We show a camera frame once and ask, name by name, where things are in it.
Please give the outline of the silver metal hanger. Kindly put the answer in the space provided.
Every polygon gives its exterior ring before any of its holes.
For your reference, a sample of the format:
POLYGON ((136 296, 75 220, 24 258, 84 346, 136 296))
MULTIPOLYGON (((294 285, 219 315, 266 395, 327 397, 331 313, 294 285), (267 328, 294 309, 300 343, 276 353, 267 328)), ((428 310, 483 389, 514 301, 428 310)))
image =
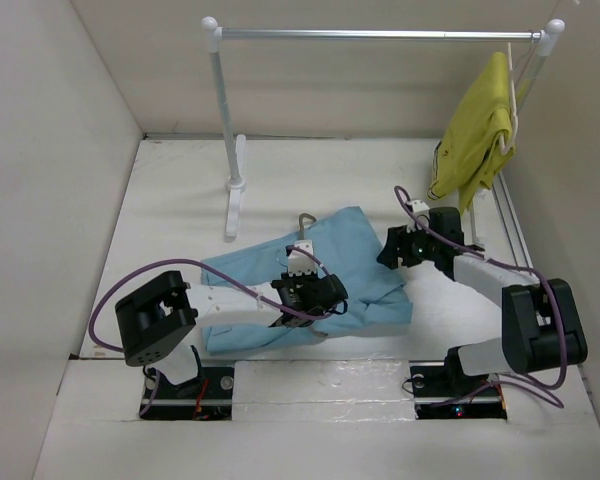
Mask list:
MULTIPOLYGON (((300 240, 306 239, 306 229, 307 226, 314 224, 317 221, 316 217, 311 215, 310 213, 303 212, 298 217, 298 238, 300 240)), ((319 339, 326 339, 329 335, 325 332, 321 332, 316 330, 313 326, 309 326, 308 330, 319 339)))

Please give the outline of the light blue trousers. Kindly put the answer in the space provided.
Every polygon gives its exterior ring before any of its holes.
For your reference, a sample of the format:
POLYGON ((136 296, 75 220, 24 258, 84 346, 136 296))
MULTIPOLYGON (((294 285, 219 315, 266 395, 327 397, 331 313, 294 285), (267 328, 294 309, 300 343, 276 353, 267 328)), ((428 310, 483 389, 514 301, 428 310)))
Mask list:
MULTIPOLYGON (((344 284, 349 295, 346 314, 316 322, 315 331, 325 333, 325 338, 308 328, 205 328, 202 335, 209 354, 277 350, 344 336, 397 334, 411 323, 413 305, 404 291, 406 282, 396 270, 376 261, 381 242, 360 207, 343 208, 318 220, 305 235, 313 242, 314 255, 344 284)), ((280 278, 287 266, 285 247, 296 240, 298 234, 291 233, 203 262, 245 285, 257 285, 280 278)))

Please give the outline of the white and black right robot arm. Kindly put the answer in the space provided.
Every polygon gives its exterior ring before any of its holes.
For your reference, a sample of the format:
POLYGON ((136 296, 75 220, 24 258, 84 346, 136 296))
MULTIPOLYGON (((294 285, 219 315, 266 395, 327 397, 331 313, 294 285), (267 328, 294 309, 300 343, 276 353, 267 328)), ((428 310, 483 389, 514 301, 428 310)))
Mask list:
POLYGON ((460 214, 453 207, 432 209, 427 223, 415 220, 389 228, 377 261, 391 270, 430 262, 499 308, 499 337, 448 350, 442 381, 453 393, 466 393, 479 378, 492 374, 528 379, 535 372, 558 369, 564 378, 569 366, 588 357, 570 285, 548 280, 531 267, 489 258, 481 247, 465 244, 460 214))

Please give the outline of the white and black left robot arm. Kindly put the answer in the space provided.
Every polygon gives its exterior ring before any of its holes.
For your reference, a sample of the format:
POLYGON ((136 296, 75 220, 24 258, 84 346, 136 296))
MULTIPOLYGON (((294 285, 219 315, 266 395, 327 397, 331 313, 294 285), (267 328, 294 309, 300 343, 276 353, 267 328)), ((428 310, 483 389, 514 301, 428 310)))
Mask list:
POLYGON ((154 369, 181 396, 202 387, 196 348, 186 337, 196 326, 308 328, 347 307, 348 293, 334 274, 289 276, 238 288, 191 286, 179 271, 164 272, 115 305, 125 363, 154 369))

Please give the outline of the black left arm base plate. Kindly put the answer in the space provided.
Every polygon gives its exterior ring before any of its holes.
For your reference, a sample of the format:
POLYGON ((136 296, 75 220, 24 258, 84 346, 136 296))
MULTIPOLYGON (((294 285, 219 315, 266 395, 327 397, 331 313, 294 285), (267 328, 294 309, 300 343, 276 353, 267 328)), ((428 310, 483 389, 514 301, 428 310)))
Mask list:
POLYGON ((139 418, 150 421, 225 421, 232 416, 234 364, 202 366, 202 376, 175 386, 164 374, 155 382, 155 369, 144 373, 139 418))

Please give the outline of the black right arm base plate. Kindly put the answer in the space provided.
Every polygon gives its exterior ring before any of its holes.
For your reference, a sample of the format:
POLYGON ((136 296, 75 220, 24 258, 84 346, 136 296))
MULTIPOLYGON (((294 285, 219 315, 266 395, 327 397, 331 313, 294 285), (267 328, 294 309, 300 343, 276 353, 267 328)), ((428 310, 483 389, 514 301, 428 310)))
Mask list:
POLYGON ((502 393, 486 375, 452 378, 443 361, 410 361, 403 390, 412 396, 417 420, 506 420, 502 393))

